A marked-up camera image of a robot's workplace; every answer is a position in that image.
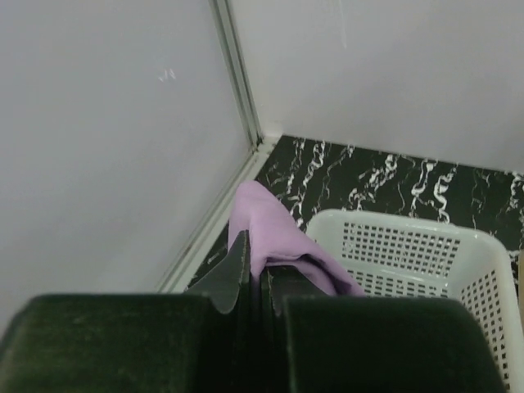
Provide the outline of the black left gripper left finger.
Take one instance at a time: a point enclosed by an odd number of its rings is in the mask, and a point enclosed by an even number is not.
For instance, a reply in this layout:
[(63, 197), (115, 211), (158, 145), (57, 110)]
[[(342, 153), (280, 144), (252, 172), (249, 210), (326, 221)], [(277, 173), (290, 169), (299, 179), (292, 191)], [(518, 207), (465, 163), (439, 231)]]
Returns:
[(251, 383), (248, 232), (181, 294), (46, 294), (1, 340), (4, 392), (240, 392)]

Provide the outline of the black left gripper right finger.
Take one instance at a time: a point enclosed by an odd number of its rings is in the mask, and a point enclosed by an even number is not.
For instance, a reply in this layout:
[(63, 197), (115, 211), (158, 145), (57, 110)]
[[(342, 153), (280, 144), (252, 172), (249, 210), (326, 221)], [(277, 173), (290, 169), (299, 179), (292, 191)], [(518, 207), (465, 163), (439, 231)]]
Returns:
[(502, 392), (483, 332), (455, 300), (327, 296), (292, 267), (266, 269), (271, 392)]

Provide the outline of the purple trousers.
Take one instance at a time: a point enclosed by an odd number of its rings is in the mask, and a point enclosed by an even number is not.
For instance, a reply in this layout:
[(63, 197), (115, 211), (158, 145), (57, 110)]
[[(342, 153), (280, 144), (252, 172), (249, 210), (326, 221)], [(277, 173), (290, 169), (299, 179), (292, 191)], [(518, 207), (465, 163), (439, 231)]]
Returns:
[(329, 296), (364, 296), (364, 289), (317, 242), (297, 226), (287, 208), (255, 180), (241, 183), (228, 220), (228, 248), (247, 231), (251, 276), (255, 282), (266, 267), (291, 266)]

